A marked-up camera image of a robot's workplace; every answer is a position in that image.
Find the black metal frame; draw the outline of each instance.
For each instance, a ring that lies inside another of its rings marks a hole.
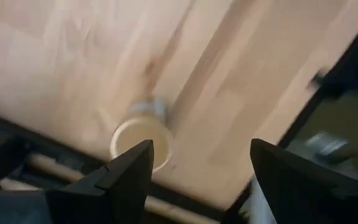
[[[54,159],[56,163],[77,170],[85,175],[90,174],[105,164],[104,161],[83,154],[62,143],[22,128],[3,118],[0,118],[0,130],[3,133],[7,133],[10,138],[27,142],[31,147],[31,152],[43,154]],[[11,173],[9,178],[43,189],[59,189],[69,184],[67,180],[46,174],[41,170],[25,164]],[[155,182],[151,183],[149,195],[213,220],[221,221],[225,214],[224,210],[194,200]]]
[[[145,140],[62,189],[0,191],[0,223],[140,223],[153,161]]]

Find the light wood grain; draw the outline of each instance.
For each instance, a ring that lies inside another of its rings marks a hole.
[[[128,106],[168,102],[154,181],[227,208],[358,32],[358,0],[0,0],[0,116],[109,160]]]
[[[149,212],[165,216],[179,223],[187,224],[217,224],[216,220],[203,217],[188,210],[171,205],[163,200],[148,196],[145,202],[145,208]]]

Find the wooden surface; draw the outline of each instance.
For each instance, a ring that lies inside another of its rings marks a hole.
[[[170,106],[154,180],[227,208],[358,32],[358,0],[0,0],[0,116],[92,156],[145,95]]]

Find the cup rim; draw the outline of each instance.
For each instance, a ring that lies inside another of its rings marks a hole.
[[[163,135],[166,137],[167,142],[168,142],[168,155],[166,156],[164,162],[161,163],[161,165],[159,165],[156,168],[153,168],[153,173],[154,173],[154,172],[157,172],[158,170],[160,170],[161,168],[163,168],[168,163],[168,161],[171,159],[171,157],[172,157],[172,142],[173,142],[173,136],[172,136],[170,130],[167,127],[165,127],[156,118],[143,116],[143,117],[131,118],[131,119],[123,122],[122,124],[120,124],[114,131],[114,134],[111,138],[110,149],[109,149],[110,156],[112,159],[115,159],[118,157],[118,153],[116,151],[116,147],[117,147],[116,143],[117,143],[118,137],[123,132],[123,130],[125,130],[129,126],[133,126],[133,125],[139,124],[139,123],[159,126],[159,128],[161,128]]]

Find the paper cup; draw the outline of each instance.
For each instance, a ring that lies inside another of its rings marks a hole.
[[[125,153],[143,140],[154,144],[153,172],[161,169],[172,156],[172,134],[165,127],[165,113],[156,101],[134,104],[126,119],[115,130],[110,144],[112,159]]]

